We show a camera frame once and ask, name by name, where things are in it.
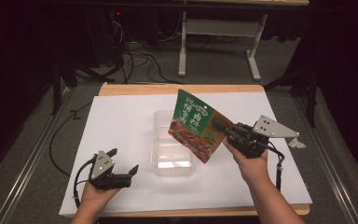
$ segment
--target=gray carpet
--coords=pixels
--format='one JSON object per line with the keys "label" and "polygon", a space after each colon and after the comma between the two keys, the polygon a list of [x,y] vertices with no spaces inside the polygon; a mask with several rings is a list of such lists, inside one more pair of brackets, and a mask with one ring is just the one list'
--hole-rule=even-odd
{"label": "gray carpet", "polygon": [[[137,51],[153,55],[161,68],[161,74],[169,79],[186,84],[267,84],[280,77],[290,61],[296,48],[297,41],[279,43],[276,39],[262,41],[256,54],[256,61],[260,70],[262,80],[253,82],[250,69],[244,58],[244,46],[249,45],[248,39],[233,41],[233,38],[214,37],[213,41],[202,48],[204,40],[195,38],[189,41],[191,47],[187,51],[186,77],[178,77],[179,46],[175,41],[160,44],[158,48],[135,43],[130,45],[133,56]],[[125,55],[125,74],[130,73],[131,67],[128,63],[129,55]],[[163,81],[158,74],[158,67],[154,63],[149,69],[150,61],[144,56],[134,59],[134,68],[129,82],[154,82]],[[96,69],[99,72],[107,68]],[[117,83],[124,81],[121,72],[113,75]],[[79,78],[77,88],[70,90],[68,101],[62,113],[58,117],[54,131],[69,116],[71,110],[77,110],[82,105],[92,100],[98,94],[101,83],[94,80]],[[298,107],[296,100],[286,91],[287,88],[277,88],[276,91],[268,92],[268,99],[279,122],[292,127],[302,133],[301,140],[307,145],[304,149],[293,149],[292,154],[298,169],[306,182],[313,204],[310,213],[303,218],[308,223],[358,223],[351,221],[343,212],[342,204],[337,199],[332,189],[332,184],[326,176],[323,161],[318,154],[318,143],[313,134],[317,132],[329,155],[332,163],[337,167],[337,172],[342,179],[346,189],[358,212],[358,166],[351,153],[343,143],[337,131],[334,121],[331,119],[324,100],[318,96],[316,108],[316,130],[310,129],[303,119],[303,112]],[[52,118],[52,90],[49,90],[42,99],[32,115],[24,123],[21,135],[5,160],[0,165],[0,208],[15,184],[17,176],[27,162],[34,146],[43,132],[48,120]],[[90,107],[81,110],[77,117],[81,119],[70,119],[56,135],[52,144],[53,157],[59,166],[70,173],[75,159],[76,150],[87,121]],[[52,165],[48,156],[48,143],[43,145],[43,154],[31,175],[27,180],[26,188],[20,192],[17,206],[9,216],[8,223],[69,223],[66,217],[58,215],[63,194],[68,184],[68,177],[61,174]],[[178,219],[178,223],[202,223],[199,219]],[[208,219],[210,223],[223,223],[235,221],[241,223],[255,223],[254,220],[245,217],[234,217],[232,219],[217,218]],[[114,219],[113,223],[164,223],[167,219]]]}

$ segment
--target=snack bag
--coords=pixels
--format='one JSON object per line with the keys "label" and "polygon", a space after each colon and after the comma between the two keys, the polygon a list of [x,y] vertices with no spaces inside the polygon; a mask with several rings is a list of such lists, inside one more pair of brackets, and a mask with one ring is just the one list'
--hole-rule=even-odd
{"label": "snack bag", "polygon": [[168,133],[188,147],[206,163],[225,139],[223,132],[213,127],[213,118],[232,128],[231,120],[189,92],[179,90],[173,118]]}

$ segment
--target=person's right hand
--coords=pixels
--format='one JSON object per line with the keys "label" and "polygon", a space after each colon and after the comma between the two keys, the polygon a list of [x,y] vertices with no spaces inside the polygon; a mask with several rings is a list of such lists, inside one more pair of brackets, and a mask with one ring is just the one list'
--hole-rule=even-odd
{"label": "person's right hand", "polygon": [[248,159],[232,146],[227,139],[223,144],[234,156],[235,162],[239,165],[243,180],[248,185],[256,185],[270,181],[267,168],[267,150],[259,158]]}

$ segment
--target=desk leg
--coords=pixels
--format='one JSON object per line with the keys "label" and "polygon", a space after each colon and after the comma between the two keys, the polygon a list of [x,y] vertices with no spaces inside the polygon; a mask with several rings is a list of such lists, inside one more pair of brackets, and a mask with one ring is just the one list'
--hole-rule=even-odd
{"label": "desk leg", "polygon": [[182,46],[179,55],[179,77],[186,75],[186,12],[182,13]]}
{"label": "desk leg", "polygon": [[254,81],[259,81],[261,79],[260,73],[258,72],[257,64],[255,63],[255,51],[257,50],[258,43],[260,42],[261,35],[263,34],[266,20],[267,14],[261,17],[260,25],[257,27],[257,30],[255,32],[255,43],[253,45],[253,48],[251,50],[246,50],[246,57],[248,59],[249,66],[251,67]]}

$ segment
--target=hand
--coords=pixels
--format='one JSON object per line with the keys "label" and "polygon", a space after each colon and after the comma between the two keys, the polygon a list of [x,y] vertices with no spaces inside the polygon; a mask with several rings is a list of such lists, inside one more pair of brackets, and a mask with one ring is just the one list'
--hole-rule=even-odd
{"label": "hand", "polygon": [[83,189],[80,206],[72,223],[93,223],[94,218],[119,191],[120,189],[99,190],[87,182]]}
{"label": "hand", "polygon": [[269,171],[267,168],[267,150],[259,158],[248,159],[232,146],[227,139],[223,144],[234,156],[235,162],[239,165],[241,175],[248,185],[255,185],[270,181]]}

